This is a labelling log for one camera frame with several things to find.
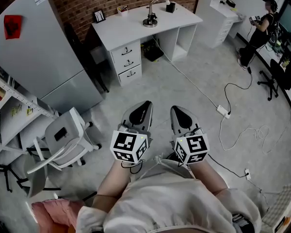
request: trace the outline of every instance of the refrigerator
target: refrigerator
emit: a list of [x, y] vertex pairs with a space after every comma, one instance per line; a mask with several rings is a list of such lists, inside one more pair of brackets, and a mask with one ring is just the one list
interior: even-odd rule
[[[18, 39], [5, 39], [4, 16], [22, 16]], [[82, 113], [102, 101], [71, 48], [53, 0], [15, 0], [0, 15], [0, 66], [57, 111]]]

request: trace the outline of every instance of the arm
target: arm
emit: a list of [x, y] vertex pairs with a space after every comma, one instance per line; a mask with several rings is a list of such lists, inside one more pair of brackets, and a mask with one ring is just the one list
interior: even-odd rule
[[270, 25], [270, 22], [268, 21], [268, 19], [264, 19], [262, 22], [262, 25], [259, 25], [256, 21], [252, 22], [254, 26], [256, 26], [256, 28], [262, 32], [264, 32], [267, 27]]
[[125, 190], [129, 177], [129, 168], [122, 168], [121, 162], [115, 160], [97, 191], [92, 207], [108, 213]]
[[222, 177], [204, 160], [190, 165], [196, 179], [199, 179], [205, 187], [214, 195], [228, 189]]

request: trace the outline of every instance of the pink cloth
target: pink cloth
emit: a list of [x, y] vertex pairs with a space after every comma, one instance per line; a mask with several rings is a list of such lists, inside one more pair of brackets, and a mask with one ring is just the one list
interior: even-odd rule
[[33, 213], [38, 221], [40, 233], [51, 233], [53, 223], [76, 228], [79, 210], [83, 201], [65, 199], [47, 200], [32, 204]]

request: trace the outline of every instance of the pink chair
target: pink chair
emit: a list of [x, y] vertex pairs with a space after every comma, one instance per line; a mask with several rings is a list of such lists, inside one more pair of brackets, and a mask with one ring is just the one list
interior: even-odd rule
[[32, 211], [38, 221], [39, 232], [71, 232], [71, 230], [76, 228], [78, 213], [83, 205], [83, 201], [69, 201], [65, 199], [33, 203]]

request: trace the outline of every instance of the white t-shirt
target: white t-shirt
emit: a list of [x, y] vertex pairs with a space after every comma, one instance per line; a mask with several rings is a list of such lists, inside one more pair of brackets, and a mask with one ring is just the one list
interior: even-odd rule
[[82, 207], [76, 233], [156, 233], [173, 229], [236, 233], [234, 214], [242, 214], [253, 224], [255, 233], [260, 232], [259, 210], [245, 193], [226, 189], [214, 196], [201, 181], [185, 178], [166, 166], [156, 165], [141, 179], [130, 182], [109, 213]]

